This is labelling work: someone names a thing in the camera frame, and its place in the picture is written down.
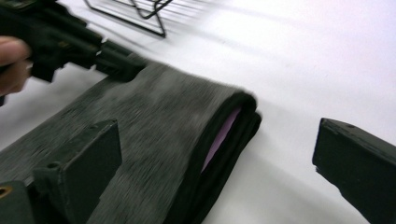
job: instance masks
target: gray fabric pouch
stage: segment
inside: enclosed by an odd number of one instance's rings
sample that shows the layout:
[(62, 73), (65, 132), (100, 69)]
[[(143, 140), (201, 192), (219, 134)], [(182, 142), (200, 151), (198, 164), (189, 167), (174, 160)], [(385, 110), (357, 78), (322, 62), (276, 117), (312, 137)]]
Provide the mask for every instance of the gray fabric pouch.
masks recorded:
[(122, 165), (88, 223), (201, 223), (257, 132), (248, 93), (148, 62), (128, 83), (109, 78), (0, 153), (0, 182), (33, 168), (85, 127), (117, 119)]

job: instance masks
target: white surface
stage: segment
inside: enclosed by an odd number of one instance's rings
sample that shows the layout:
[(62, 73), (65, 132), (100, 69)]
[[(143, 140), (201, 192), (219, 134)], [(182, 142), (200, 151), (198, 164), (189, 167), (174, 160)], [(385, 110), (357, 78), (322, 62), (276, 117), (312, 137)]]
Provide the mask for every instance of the white surface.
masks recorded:
[[(396, 2), (175, 0), (194, 8), (163, 13), (166, 39), (62, 2), (144, 56), (257, 96), (262, 126), (206, 224), (367, 223), (311, 159), (323, 117), (396, 145)], [(0, 109), (0, 148), (103, 77), (67, 66), (50, 85), (30, 80)]]

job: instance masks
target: purple lining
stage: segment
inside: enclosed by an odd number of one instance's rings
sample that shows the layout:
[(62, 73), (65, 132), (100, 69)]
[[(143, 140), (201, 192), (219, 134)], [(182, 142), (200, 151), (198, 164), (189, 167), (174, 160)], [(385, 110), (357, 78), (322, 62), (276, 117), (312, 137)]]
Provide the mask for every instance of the purple lining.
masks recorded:
[(231, 115), (224, 122), (218, 135), (215, 138), (215, 141), (213, 142), (212, 146), (209, 149), (209, 152), (206, 156), (204, 167), (202, 168), (202, 171), (206, 168), (206, 166), (209, 164), (209, 162), (213, 159), (213, 156), (218, 151), (221, 143), (224, 141), (228, 132), (231, 130), (231, 127), (233, 126), (233, 122), (235, 121), (236, 116), (239, 114), (240, 111), (241, 111), (241, 108), (235, 109), (235, 111), (233, 111), (233, 113), (231, 113)]

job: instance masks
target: gray heather fabric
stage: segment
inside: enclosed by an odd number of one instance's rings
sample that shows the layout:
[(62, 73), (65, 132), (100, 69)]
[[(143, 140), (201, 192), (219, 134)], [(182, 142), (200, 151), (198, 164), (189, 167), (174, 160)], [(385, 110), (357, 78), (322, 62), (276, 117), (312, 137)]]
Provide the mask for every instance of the gray heather fabric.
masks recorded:
[(0, 154), (0, 182), (32, 181), (32, 168), (84, 127), (117, 119), (123, 164), (89, 223), (162, 223), (191, 151), (238, 89), (148, 63), (135, 80), (105, 79)]

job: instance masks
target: finger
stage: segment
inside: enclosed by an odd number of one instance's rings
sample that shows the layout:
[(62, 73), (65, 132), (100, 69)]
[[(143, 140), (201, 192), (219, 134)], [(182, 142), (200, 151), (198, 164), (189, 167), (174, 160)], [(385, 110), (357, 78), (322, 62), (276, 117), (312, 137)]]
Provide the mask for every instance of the finger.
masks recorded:
[(23, 88), (24, 82), (30, 76), (30, 65), (27, 61), (12, 64), (8, 70), (0, 75), (0, 95), (10, 93), (15, 88), (16, 91), (20, 86)]
[(30, 49), (23, 41), (12, 37), (0, 37), (0, 66), (25, 60)]

